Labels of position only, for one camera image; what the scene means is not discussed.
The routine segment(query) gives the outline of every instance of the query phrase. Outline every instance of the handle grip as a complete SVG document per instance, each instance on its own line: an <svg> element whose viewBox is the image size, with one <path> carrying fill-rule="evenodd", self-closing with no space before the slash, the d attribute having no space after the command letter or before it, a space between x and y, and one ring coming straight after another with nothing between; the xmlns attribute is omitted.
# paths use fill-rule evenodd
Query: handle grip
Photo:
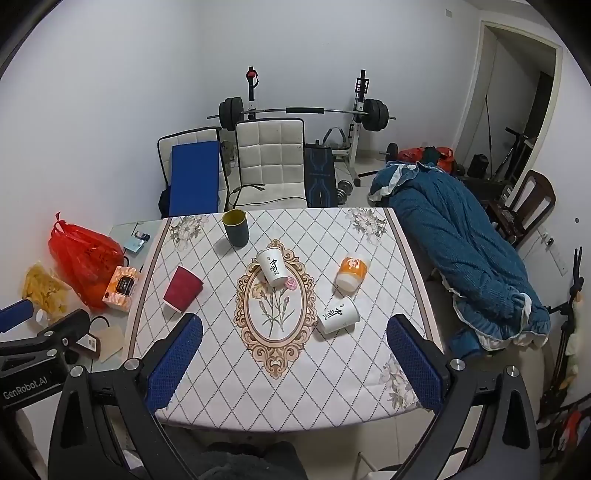
<svg viewBox="0 0 591 480"><path fill-rule="evenodd" d="M318 107L289 106L285 109L286 113L321 113L324 115L324 109Z"/></svg>

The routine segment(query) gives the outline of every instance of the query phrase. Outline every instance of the black bag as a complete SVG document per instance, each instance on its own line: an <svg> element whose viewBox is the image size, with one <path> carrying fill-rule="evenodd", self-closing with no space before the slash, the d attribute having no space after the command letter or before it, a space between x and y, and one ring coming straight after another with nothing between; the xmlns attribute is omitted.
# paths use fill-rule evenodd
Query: black bag
<svg viewBox="0 0 591 480"><path fill-rule="evenodd" d="M162 218L168 218L170 216L170 186L166 187L166 189L160 194L158 209L160 210Z"/></svg>

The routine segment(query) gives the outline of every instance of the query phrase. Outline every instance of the oval floral pattern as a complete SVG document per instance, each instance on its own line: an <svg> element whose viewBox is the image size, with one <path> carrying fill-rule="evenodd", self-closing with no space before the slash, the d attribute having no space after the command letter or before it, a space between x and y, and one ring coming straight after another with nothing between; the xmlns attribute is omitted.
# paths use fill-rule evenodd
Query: oval floral pattern
<svg viewBox="0 0 591 480"><path fill-rule="evenodd" d="M314 279L291 250L279 240L268 248L279 247L291 275L284 285L271 287L260 265L253 261L238 280L234 322L241 338L257 362L262 362L273 378L287 370L288 362L300 356L315 324Z"/></svg>

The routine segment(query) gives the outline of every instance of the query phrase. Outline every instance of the doorway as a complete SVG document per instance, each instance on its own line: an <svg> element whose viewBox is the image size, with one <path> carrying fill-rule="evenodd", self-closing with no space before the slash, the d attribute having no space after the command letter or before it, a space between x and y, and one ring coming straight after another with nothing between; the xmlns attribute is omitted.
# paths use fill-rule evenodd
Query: doorway
<svg viewBox="0 0 591 480"><path fill-rule="evenodd" d="M470 172L478 162L472 176L514 187L541 148L560 72L559 46L483 22L472 95L456 146L458 163Z"/></svg>

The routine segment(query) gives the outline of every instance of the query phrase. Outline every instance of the dark green cup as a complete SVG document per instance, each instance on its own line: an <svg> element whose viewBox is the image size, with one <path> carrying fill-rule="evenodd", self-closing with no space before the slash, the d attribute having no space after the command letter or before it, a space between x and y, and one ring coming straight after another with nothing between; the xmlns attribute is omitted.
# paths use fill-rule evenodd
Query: dark green cup
<svg viewBox="0 0 591 480"><path fill-rule="evenodd" d="M242 210L234 209L224 213L222 217L226 235L232 245L242 248L248 243L248 222L246 213Z"/></svg>

